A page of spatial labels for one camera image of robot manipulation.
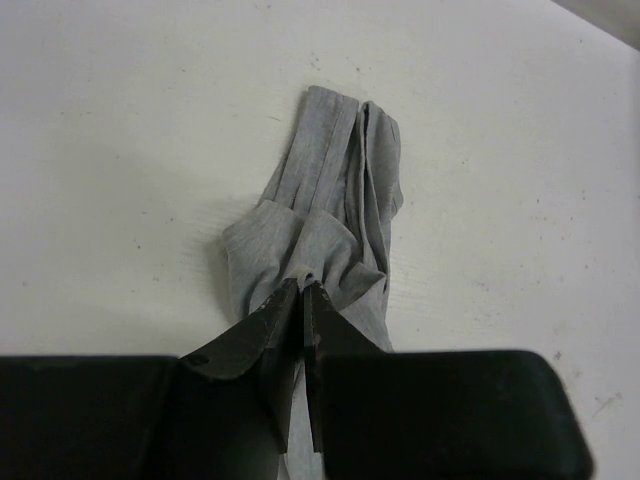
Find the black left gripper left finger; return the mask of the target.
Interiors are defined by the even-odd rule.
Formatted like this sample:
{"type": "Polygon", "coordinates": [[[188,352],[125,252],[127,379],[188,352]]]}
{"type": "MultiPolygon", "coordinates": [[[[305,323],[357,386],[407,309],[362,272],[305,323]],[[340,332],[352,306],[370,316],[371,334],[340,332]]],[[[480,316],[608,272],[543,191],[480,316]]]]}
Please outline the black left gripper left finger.
{"type": "Polygon", "coordinates": [[[249,316],[182,358],[178,478],[277,478],[288,446],[298,294],[295,280],[284,281],[249,316]]]}

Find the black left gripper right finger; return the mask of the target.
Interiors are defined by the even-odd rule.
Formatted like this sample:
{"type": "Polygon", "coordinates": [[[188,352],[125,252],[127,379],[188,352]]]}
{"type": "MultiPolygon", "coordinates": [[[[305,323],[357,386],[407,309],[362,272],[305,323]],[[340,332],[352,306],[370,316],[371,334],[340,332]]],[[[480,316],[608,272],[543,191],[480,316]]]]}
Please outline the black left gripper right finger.
{"type": "Polygon", "coordinates": [[[306,398],[313,450],[323,451],[321,414],[321,375],[319,365],[327,356],[383,353],[333,305],[319,282],[302,292],[303,345],[306,398]]]}

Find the grey tank top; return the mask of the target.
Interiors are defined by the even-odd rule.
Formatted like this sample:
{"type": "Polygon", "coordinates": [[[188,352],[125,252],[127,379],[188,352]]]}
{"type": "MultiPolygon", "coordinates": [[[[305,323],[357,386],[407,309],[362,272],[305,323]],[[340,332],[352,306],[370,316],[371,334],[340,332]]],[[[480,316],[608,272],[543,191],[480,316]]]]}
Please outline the grey tank top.
{"type": "Polygon", "coordinates": [[[285,279],[320,282],[343,317],[390,350],[400,156],[399,126],[379,106],[310,87],[287,156],[257,206],[222,235],[235,315],[249,315],[285,279]]]}

